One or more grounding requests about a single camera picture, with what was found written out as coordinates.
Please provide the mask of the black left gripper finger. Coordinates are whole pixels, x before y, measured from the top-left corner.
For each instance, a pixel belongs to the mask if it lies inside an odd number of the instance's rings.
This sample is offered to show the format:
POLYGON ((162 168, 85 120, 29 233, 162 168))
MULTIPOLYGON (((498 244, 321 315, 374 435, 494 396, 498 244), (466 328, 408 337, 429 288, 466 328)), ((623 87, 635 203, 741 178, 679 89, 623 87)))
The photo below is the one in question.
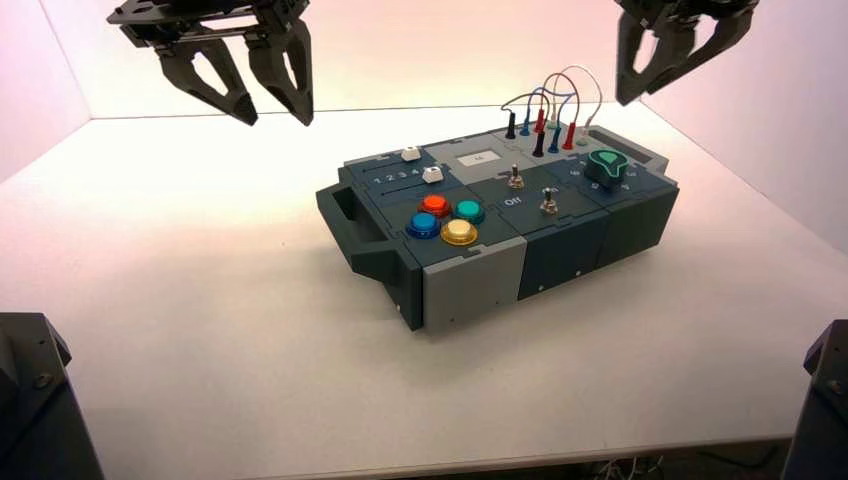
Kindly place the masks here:
POLYGON ((311 36, 303 20, 283 33, 253 30, 245 34, 254 77, 300 123, 314 118, 311 36))
POLYGON ((162 72, 177 89, 249 126, 256 123, 257 112, 236 64, 221 39, 173 43, 156 48, 162 72), (197 73, 193 61, 202 54, 226 87, 224 94, 215 90, 197 73))

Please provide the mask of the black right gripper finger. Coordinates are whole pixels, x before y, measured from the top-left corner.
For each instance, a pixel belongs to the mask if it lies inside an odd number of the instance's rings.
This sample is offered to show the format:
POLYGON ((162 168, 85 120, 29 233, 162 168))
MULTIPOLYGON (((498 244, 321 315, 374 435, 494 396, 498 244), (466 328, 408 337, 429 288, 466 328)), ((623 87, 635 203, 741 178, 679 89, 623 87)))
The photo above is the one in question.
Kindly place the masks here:
POLYGON ((753 9, 689 9, 673 16, 668 23, 672 33, 681 35, 683 42, 676 41, 672 48, 674 59, 655 75, 645 91, 658 92, 738 44, 751 28, 753 12, 753 9), (701 16, 714 19, 715 26, 706 42, 695 49, 695 28, 701 16))
POLYGON ((679 20, 661 20, 653 28, 655 50, 647 65, 637 70, 635 61, 647 29, 633 16, 623 13, 618 26, 616 99, 621 105, 638 99, 643 93, 661 88, 682 67, 693 49, 693 24, 679 20))

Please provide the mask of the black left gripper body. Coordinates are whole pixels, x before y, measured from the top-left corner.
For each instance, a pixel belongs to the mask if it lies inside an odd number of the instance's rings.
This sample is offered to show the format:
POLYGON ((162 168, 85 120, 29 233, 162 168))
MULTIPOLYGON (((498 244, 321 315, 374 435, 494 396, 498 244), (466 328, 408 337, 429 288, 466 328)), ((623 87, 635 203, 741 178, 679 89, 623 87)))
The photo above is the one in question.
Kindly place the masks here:
POLYGON ((107 22, 136 47, 159 47, 291 31, 308 1, 126 1, 107 22))

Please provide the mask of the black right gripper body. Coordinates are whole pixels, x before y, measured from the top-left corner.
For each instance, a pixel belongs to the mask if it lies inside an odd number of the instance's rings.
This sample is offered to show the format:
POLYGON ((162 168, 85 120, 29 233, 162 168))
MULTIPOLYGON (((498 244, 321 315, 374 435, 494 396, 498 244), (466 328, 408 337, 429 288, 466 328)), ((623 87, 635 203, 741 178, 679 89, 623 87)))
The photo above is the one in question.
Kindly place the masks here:
POLYGON ((758 0, 620 0, 617 4, 637 21, 709 16, 715 20, 733 18, 752 11, 758 0))

